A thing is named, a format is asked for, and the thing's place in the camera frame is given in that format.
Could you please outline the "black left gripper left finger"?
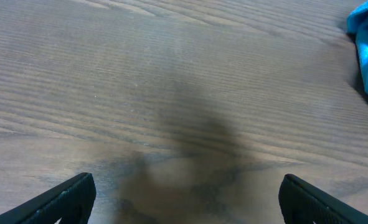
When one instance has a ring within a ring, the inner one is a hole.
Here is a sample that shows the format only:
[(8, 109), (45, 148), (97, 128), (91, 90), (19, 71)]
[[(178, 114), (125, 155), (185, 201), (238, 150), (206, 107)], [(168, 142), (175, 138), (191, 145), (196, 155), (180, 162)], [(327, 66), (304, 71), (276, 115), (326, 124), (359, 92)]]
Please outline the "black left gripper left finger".
[(87, 224), (96, 198), (91, 173), (83, 172), (0, 215), (0, 224)]

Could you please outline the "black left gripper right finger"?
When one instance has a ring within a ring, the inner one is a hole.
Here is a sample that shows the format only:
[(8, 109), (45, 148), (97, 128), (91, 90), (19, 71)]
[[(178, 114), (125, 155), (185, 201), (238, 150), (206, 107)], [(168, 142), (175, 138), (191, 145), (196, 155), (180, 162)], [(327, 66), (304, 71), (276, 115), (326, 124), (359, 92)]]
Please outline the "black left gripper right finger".
[(286, 224), (368, 224), (368, 215), (293, 174), (286, 174), (278, 201)]

